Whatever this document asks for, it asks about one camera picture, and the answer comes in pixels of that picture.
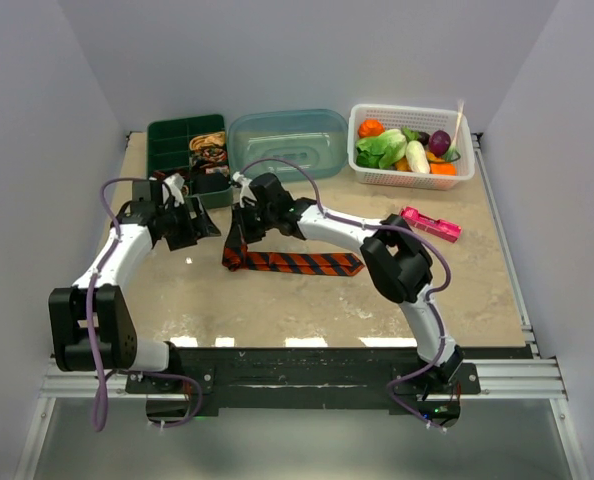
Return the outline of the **orange navy striped tie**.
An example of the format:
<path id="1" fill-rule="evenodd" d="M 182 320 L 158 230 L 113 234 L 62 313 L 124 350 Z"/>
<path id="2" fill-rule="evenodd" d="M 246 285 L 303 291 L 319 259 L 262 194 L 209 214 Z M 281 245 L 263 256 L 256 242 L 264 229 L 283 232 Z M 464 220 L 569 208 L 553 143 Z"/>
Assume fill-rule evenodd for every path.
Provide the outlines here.
<path id="1" fill-rule="evenodd" d="M 352 277 L 364 263 L 352 253 L 285 253 L 250 251 L 246 244 L 226 246 L 222 265 L 229 271 L 251 270 L 298 275 Z"/>

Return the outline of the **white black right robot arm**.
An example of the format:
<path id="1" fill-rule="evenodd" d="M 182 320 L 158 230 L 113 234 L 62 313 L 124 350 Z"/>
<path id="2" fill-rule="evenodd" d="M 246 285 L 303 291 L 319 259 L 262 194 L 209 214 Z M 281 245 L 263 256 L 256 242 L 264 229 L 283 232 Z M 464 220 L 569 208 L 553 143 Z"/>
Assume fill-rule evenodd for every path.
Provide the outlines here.
<path id="1" fill-rule="evenodd" d="M 441 256 L 414 233 L 400 215 L 384 220 L 338 212 L 319 198 L 293 198 L 272 173 L 254 179 L 237 172 L 233 182 L 240 196 L 231 207 L 231 227 L 222 263 L 230 271 L 256 270 L 304 275 L 354 276 L 366 270 L 377 292 L 402 311 L 416 340 L 418 371 L 436 393 L 458 380 L 464 355 L 434 300 L 431 267 Z M 333 253 L 287 253 L 251 250 L 270 230 L 302 241 L 338 247 Z"/>

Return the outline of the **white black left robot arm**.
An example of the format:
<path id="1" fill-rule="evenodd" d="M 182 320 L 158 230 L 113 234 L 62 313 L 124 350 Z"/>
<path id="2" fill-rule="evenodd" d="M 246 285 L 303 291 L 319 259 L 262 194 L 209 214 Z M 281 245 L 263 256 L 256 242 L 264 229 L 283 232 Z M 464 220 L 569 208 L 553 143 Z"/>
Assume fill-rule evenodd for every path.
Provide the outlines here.
<path id="1" fill-rule="evenodd" d="M 170 359 L 168 343 L 138 337 L 123 291 L 158 241 L 175 251 L 220 231 L 200 200 L 185 198 L 180 175 L 131 183 L 131 198 L 118 211 L 106 211 L 108 238 L 92 265 L 49 296 L 54 357 L 66 372 L 146 371 L 160 391 L 173 392 L 184 368 Z"/>

